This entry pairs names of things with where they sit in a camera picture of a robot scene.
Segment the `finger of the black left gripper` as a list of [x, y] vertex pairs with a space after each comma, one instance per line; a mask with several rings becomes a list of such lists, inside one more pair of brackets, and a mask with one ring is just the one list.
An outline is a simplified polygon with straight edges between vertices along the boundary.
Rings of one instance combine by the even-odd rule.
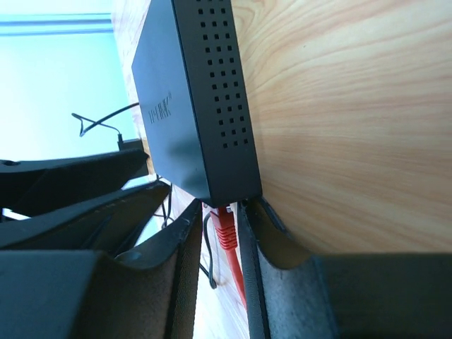
[[133, 248], [170, 186], [155, 181], [1, 224], [1, 250], [94, 249], [117, 256]]
[[1, 161], [1, 207], [36, 216], [120, 190], [148, 155], [139, 149], [87, 157]]

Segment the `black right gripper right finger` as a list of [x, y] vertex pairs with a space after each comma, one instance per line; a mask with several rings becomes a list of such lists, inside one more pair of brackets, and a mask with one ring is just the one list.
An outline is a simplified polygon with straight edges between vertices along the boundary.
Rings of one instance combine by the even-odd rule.
[[252, 338], [450, 338], [450, 254], [314, 254], [263, 198], [237, 206]]

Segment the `black network switch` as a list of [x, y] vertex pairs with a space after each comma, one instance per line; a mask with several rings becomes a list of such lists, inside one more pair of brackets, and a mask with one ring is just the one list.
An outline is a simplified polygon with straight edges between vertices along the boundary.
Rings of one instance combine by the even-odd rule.
[[160, 176], [214, 208], [261, 195], [229, 1], [152, 1], [131, 69]]

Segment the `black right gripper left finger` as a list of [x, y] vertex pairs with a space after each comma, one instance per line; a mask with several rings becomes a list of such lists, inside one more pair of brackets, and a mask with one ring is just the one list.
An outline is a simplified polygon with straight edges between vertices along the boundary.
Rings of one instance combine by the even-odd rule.
[[1, 253], [2, 338], [191, 338], [202, 206], [116, 258], [93, 250]]

